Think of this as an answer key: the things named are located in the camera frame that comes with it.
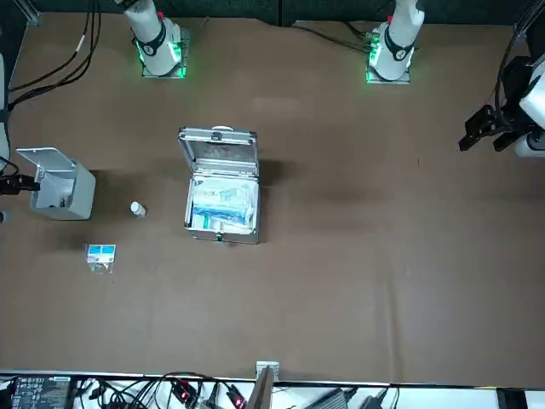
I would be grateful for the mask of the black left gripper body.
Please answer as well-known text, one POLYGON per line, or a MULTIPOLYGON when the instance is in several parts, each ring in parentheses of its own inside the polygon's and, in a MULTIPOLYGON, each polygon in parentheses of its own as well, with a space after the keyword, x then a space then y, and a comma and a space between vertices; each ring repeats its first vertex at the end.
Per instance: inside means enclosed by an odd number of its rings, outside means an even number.
POLYGON ((524 135, 531 130, 531 120, 519 106, 526 92, 529 81, 527 78, 508 79, 500 81, 495 89, 496 121, 505 130, 524 135))

